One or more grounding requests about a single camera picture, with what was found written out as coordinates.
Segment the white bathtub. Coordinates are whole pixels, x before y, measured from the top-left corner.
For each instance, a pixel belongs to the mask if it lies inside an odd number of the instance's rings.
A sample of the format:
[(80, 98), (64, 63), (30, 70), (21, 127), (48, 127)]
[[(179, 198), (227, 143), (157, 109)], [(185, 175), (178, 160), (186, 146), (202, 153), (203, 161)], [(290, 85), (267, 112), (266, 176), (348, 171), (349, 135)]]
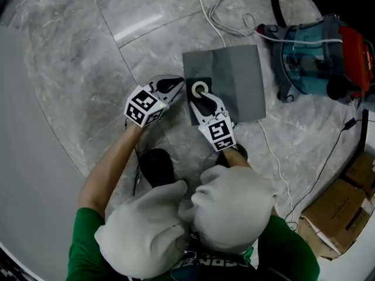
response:
[(84, 177), (53, 133), (20, 31), (0, 26), (0, 246), (43, 281), (65, 281)]

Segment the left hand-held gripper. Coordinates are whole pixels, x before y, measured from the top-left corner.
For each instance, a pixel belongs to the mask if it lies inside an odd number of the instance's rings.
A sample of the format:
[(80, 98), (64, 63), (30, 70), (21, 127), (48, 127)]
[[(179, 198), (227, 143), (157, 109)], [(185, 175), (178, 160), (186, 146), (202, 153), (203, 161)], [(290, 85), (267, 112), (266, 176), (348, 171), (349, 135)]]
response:
[(138, 85), (127, 99), (124, 115), (143, 128), (159, 120), (182, 89), (185, 79), (173, 74), (157, 75), (150, 84)]

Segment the person's right black shoe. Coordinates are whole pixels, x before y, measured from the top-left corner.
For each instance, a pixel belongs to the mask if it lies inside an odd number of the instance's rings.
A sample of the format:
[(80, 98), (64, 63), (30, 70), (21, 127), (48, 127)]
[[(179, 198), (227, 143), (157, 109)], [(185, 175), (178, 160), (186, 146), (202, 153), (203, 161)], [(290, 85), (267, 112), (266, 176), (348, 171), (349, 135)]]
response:
[[(239, 154), (242, 155), (243, 158), (245, 158), (245, 160), (248, 160), (248, 153), (242, 145), (238, 144), (238, 145), (232, 146), (231, 148), (238, 151)], [(226, 168), (230, 167), (223, 151), (219, 152), (219, 155), (216, 159), (215, 165), (221, 165), (221, 166), (226, 167)]]

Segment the person's right forearm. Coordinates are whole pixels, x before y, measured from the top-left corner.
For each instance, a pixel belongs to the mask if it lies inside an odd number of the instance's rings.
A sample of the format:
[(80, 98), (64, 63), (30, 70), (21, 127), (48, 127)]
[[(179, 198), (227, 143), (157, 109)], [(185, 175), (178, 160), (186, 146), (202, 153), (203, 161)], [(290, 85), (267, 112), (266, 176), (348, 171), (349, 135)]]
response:
[(241, 167), (251, 167), (248, 160), (242, 157), (238, 151), (230, 148), (222, 150), (230, 167), (241, 166)]

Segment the person's left forearm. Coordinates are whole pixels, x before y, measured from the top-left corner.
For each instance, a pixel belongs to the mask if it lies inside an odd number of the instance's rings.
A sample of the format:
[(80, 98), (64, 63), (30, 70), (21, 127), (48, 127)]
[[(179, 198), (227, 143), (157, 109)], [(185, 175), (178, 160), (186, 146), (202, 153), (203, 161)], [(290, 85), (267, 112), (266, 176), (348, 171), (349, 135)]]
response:
[(144, 129), (131, 123), (96, 163), (80, 191), (78, 208), (90, 208), (105, 217), (108, 202)]

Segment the person's left black shoe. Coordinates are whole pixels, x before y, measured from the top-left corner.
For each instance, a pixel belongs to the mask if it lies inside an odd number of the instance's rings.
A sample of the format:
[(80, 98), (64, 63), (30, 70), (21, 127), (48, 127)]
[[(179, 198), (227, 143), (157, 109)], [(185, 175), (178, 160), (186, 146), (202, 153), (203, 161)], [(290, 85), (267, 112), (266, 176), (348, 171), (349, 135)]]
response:
[(152, 188), (176, 181), (171, 157), (164, 149), (155, 148), (146, 151), (140, 158), (140, 169)]

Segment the red vacuum cleaner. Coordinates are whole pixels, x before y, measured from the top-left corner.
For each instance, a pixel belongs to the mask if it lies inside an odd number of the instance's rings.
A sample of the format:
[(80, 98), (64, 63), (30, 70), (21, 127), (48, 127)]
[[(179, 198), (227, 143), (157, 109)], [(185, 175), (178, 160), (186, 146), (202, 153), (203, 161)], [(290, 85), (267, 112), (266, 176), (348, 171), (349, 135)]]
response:
[(375, 48), (334, 14), (286, 27), (260, 24), (255, 32), (271, 44), (283, 103), (319, 95), (349, 105), (375, 90)]

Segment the person in white shirt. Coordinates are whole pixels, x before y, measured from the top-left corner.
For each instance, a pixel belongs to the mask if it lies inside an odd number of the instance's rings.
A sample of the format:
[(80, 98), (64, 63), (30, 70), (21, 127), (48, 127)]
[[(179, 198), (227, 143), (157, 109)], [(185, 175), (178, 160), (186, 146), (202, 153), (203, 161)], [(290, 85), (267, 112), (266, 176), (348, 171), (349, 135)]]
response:
[(100, 252), (118, 273), (148, 279), (172, 268), (183, 257), (189, 231), (202, 247), (239, 255), (265, 230), (276, 189), (249, 167), (214, 166), (201, 175), (190, 200), (183, 180), (158, 186), (115, 209), (94, 237)]

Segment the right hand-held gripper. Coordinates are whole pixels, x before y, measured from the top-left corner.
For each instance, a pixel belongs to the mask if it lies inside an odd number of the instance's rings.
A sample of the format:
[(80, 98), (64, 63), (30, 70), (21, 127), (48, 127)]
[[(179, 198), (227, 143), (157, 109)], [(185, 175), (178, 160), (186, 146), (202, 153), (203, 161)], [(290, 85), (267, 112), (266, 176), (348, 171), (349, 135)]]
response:
[(199, 131), (216, 152), (236, 145), (234, 125), (219, 97), (200, 92), (199, 98), (194, 98), (189, 105), (199, 124)]

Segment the grey dust bag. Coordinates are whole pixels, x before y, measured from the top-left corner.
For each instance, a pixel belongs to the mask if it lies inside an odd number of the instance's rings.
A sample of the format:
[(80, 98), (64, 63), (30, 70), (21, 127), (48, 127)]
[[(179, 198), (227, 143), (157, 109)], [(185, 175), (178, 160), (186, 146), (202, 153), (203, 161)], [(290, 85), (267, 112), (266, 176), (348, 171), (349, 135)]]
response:
[(182, 54), (188, 103), (202, 115), (215, 110), (214, 102), (201, 97), (195, 89), (204, 89), (222, 101), (235, 123), (266, 117), (265, 95), (260, 57), (256, 45), (198, 50)]

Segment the person's green shirt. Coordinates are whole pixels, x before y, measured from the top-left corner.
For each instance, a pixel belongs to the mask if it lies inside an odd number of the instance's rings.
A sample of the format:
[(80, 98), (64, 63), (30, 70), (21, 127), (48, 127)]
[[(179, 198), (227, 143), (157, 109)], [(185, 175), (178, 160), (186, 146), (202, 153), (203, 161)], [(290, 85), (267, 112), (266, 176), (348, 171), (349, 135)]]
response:
[[(66, 281), (129, 281), (103, 258), (94, 238), (104, 219), (90, 208), (77, 211)], [(203, 251), (146, 281), (318, 281), (320, 268), (309, 245), (284, 219), (272, 215), (258, 239), (257, 268), (240, 255)]]

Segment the person's black shoe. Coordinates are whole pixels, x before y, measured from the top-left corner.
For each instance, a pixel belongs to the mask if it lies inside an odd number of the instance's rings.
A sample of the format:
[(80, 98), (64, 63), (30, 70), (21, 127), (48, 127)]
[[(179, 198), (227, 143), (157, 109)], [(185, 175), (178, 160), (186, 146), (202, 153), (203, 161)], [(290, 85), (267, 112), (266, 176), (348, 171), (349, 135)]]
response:
[[(238, 151), (239, 154), (242, 155), (243, 158), (245, 158), (245, 160), (248, 160), (248, 153), (242, 145), (238, 144), (238, 145), (232, 146), (231, 148)], [(221, 166), (226, 167), (226, 168), (230, 167), (223, 151), (219, 152), (219, 155), (216, 159), (215, 165), (221, 165)]]
[(155, 148), (146, 151), (140, 158), (140, 169), (152, 188), (176, 181), (171, 157), (164, 149)]

